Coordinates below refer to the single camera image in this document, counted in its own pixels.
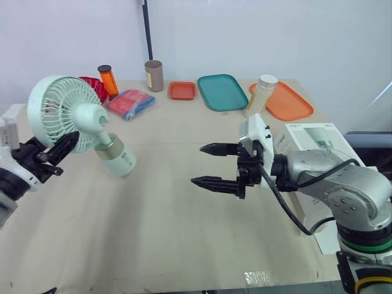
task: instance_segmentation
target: red bag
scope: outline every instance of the red bag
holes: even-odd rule
[[[108,97],[108,92],[105,90],[104,83],[102,83],[97,78],[89,78],[89,77],[79,77],[83,81],[87,82],[92,89],[97,93],[100,102],[103,104]]]

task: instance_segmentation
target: beige table surface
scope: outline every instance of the beige table surface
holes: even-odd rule
[[[241,81],[244,92],[252,80]],[[294,80],[286,82],[312,101]],[[145,90],[140,81],[120,89]],[[215,112],[200,95],[191,102],[154,93],[158,107],[116,132],[138,157],[124,178],[108,175],[93,151],[72,154],[65,170],[27,193],[0,232],[0,293],[150,293],[286,285],[339,279],[336,259],[314,237],[301,236],[268,189],[245,200],[197,187],[202,175],[235,179],[235,157],[198,149],[237,142],[241,111]],[[273,134],[283,126],[268,112]],[[301,122],[325,121],[315,110]],[[22,114],[21,141],[32,133]],[[292,205],[290,197],[285,196]],[[247,283],[246,274],[260,279]]]

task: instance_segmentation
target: white box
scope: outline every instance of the white box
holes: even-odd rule
[[[286,124],[283,131],[274,137],[274,147],[276,154],[287,154],[289,151],[297,150],[327,149],[342,160],[354,158],[360,165],[365,166],[332,123]],[[302,221],[306,228],[309,229],[319,220],[332,216],[329,207],[320,200],[301,192],[295,192],[295,195],[305,215]],[[323,254],[334,254],[339,250],[336,233],[336,223],[328,222],[314,234]]]

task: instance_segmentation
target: teal tray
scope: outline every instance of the teal tray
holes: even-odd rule
[[[244,109],[247,97],[231,75],[207,75],[197,80],[208,108],[215,111]]]

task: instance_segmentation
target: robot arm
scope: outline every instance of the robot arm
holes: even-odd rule
[[[0,228],[28,190],[35,191],[52,175],[62,174],[57,165],[74,149],[78,139],[78,132],[69,133],[44,152],[46,147],[35,137],[19,144],[15,120],[0,118]]]
[[[322,150],[297,151],[271,156],[269,127],[259,115],[241,127],[238,144],[213,143],[201,151],[215,156],[237,155],[237,179],[227,181],[202,176],[191,179],[196,185],[214,192],[245,198],[245,187],[268,184],[279,203],[307,235],[326,221],[307,230],[292,214],[279,191],[300,191],[324,202],[336,220],[338,269],[348,293],[391,290],[392,283],[392,185],[377,171],[350,165]],[[270,175],[276,176],[276,185]]]

